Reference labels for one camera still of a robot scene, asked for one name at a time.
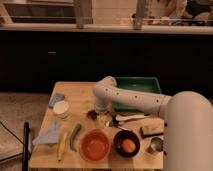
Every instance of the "cable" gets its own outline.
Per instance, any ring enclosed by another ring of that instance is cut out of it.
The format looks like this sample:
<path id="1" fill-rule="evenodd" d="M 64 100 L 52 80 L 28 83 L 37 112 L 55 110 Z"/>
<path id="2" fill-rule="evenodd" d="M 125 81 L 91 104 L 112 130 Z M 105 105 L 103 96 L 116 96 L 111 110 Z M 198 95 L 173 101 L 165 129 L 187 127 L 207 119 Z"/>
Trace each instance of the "cable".
<path id="1" fill-rule="evenodd" d="M 2 121 L 0 121 L 0 124 L 3 126 L 4 129 L 6 129 L 11 135 L 13 135 L 22 145 L 24 145 L 24 143 L 20 140 L 19 137 L 17 137 L 9 128 L 7 128 Z"/>

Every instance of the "black cabinet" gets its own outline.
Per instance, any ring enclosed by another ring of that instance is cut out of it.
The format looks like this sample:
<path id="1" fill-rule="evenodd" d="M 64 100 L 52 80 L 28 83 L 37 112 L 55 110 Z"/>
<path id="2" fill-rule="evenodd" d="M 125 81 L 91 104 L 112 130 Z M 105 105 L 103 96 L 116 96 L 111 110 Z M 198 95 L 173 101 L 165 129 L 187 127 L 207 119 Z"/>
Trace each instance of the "black cabinet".
<path id="1" fill-rule="evenodd" d="M 0 89 L 51 91 L 56 81 L 157 77 L 163 93 L 213 96 L 211 35 L 0 31 Z"/>

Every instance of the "yellow object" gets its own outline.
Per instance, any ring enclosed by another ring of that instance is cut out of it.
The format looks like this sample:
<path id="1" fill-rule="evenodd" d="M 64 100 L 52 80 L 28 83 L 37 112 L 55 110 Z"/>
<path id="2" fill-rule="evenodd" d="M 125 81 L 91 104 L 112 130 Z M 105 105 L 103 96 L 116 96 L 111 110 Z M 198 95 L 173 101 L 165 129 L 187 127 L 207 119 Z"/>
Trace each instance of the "yellow object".
<path id="1" fill-rule="evenodd" d="M 123 150 L 127 153 L 132 153 L 136 149 L 135 143 L 131 139 L 125 139 L 121 144 Z"/>
<path id="2" fill-rule="evenodd" d="M 64 150 L 65 150 L 65 147 L 66 147 L 67 136 L 68 136 L 68 132 L 64 132 L 61 135 L 60 140 L 59 140 L 58 154 L 57 154 L 57 158 L 58 158 L 59 162 L 62 160 L 62 157 L 64 155 Z"/>

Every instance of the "food item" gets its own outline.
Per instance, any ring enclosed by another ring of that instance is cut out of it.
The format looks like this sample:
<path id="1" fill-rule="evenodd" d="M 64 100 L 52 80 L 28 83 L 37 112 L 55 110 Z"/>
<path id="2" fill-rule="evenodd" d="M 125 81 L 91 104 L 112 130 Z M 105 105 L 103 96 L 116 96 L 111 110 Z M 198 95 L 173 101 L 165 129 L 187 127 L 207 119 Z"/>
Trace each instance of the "food item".
<path id="1" fill-rule="evenodd" d="M 66 139 L 67 139 L 68 132 L 64 132 L 59 140 L 58 144 L 58 161 L 60 162 L 62 160 L 65 146 L 66 146 Z"/>
<path id="2" fill-rule="evenodd" d="M 98 114 L 94 110 L 90 110 L 87 112 L 87 117 L 93 120 L 97 119 Z"/>
<path id="3" fill-rule="evenodd" d="M 149 138 L 153 136 L 160 136 L 163 135 L 163 123 L 158 124 L 149 124 L 149 125 L 142 125 L 139 129 L 139 133 L 142 138 Z"/>
<path id="4" fill-rule="evenodd" d="M 75 141 L 75 138 L 78 134 L 78 132 L 81 130 L 81 124 L 77 123 L 72 131 L 72 134 L 71 134 L 71 137 L 70 137 L 70 149 L 73 150 L 73 151 L 77 151 L 75 146 L 74 146 L 74 141 Z"/>
<path id="5" fill-rule="evenodd" d="M 131 139 L 123 140 L 121 147 L 127 153 L 132 153 L 136 149 L 136 145 Z"/>

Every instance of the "green tray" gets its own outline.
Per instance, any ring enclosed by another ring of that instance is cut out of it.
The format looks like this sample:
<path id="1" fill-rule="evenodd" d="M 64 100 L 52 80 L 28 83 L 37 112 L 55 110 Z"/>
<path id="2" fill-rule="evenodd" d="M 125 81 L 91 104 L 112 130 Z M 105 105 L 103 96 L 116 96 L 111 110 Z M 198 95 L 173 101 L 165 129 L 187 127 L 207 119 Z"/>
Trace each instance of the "green tray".
<path id="1" fill-rule="evenodd" d="M 115 77 L 117 87 L 121 89 L 143 91 L 161 94 L 160 85 L 156 77 Z M 138 111 L 137 109 L 120 103 L 113 102 L 112 107 L 117 112 Z"/>

